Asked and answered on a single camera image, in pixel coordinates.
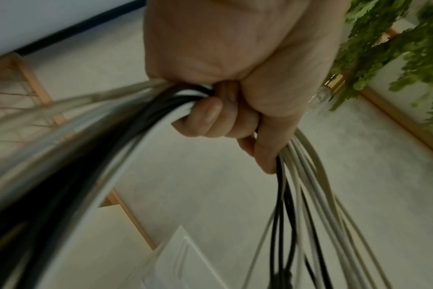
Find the black strip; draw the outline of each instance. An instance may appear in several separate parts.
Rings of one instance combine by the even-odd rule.
[[[31,44],[23,46],[22,48],[17,49],[15,52],[21,56],[25,56],[36,52],[42,48],[46,48],[52,44],[63,41],[69,37],[72,37],[76,34],[85,32],[95,26],[123,16],[129,12],[135,11],[146,6],[146,0],[134,0],[132,2],[123,4],[109,11],[103,12],[96,16],[93,16],[87,20],[84,20],[80,23],[72,25],[68,28],[55,32],[49,36],[46,36],[38,41],[35,41]]]

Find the skin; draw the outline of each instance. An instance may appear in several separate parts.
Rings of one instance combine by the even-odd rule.
[[[275,173],[337,52],[348,0],[150,0],[144,23],[151,78],[216,84],[174,127],[230,137]]]

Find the finger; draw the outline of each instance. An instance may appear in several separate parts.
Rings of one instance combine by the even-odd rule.
[[[275,158],[294,135],[301,116],[302,114],[286,118],[261,117],[255,143],[255,159],[264,172],[275,173]]]
[[[237,142],[242,150],[244,150],[251,157],[255,156],[255,142],[254,136],[248,136],[246,138],[237,139]]]
[[[209,97],[200,100],[191,110],[191,113],[172,125],[186,137],[199,137],[205,135],[223,109],[223,102],[218,97]]]
[[[258,127],[259,119],[259,112],[255,111],[243,97],[240,97],[236,122],[226,137],[241,139],[251,136]]]
[[[209,138],[218,138],[229,133],[237,119],[239,83],[223,81],[216,85],[215,95],[223,102],[223,109],[218,119],[205,134]]]

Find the hand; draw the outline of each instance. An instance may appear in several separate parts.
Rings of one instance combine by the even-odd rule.
[[[150,0],[147,74],[216,84],[216,95],[174,127],[185,136],[236,138],[274,173],[334,60],[347,1]]]

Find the cable bundle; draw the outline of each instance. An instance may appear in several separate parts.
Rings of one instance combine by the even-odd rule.
[[[0,288],[9,281],[13,282],[15,288],[31,289],[38,285],[42,276],[51,276],[52,270],[56,268],[53,264],[59,263],[66,255],[89,213],[102,202],[136,152],[158,128],[188,115],[196,101],[210,95],[213,95],[213,91],[202,86],[149,81],[58,101],[1,119],[0,134],[40,117],[53,116],[93,103],[102,104],[29,144],[0,164],[1,178],[31,156],[43,151],[47,145],[82,125],[86,126],[26,169],[15,173],[0,189]],[[296,204],[287,181],[285,165],[293,181]],[[300,288],[302,264],[305,264],[317,288],[332,288],[303,191],[312,200],[333,241],[348,287],[367,289],[367,278],[371,287],[376,288],[342,215],[350,221],[363,240],[386,286],[390,288],[364,238],[330,190],[316,152],[299,130],[277,158],[277,180],[276,206],[243,288],[248,286],[271,223],[269,287]],[[292,228],[292,240],[285,265],[284,211]],[[305,220],[306,232],[310,235],[314,268],[303,250],[302,218]],[[277,229],[279,270],[275,273]],[[292,275],[296,245],[298,266]]]

